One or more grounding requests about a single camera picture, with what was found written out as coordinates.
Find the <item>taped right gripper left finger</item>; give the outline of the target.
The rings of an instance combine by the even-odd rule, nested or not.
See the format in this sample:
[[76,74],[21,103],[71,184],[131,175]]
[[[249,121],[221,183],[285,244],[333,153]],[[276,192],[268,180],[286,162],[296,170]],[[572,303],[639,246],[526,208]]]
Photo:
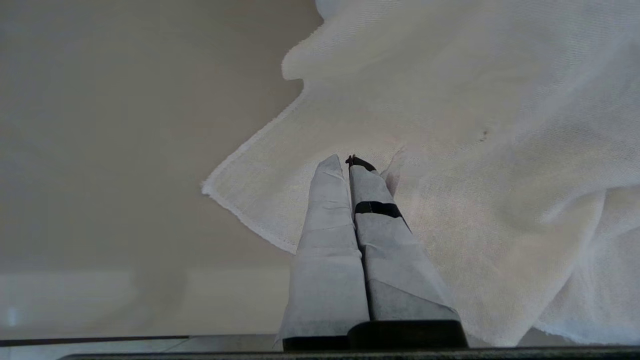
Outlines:
[[350,330],[369,321],[348,183],[334,154],[311,179],[279,342],[285,351],[344,351]]

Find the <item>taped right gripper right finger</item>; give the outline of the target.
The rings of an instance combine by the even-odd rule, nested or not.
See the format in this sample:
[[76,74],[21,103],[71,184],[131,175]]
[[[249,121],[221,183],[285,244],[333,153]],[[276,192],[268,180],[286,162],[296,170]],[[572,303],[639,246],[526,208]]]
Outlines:
[[455,321],[453,299],[425,244],[416,238],[372,166],[347,158],[354,223],[374,321]]

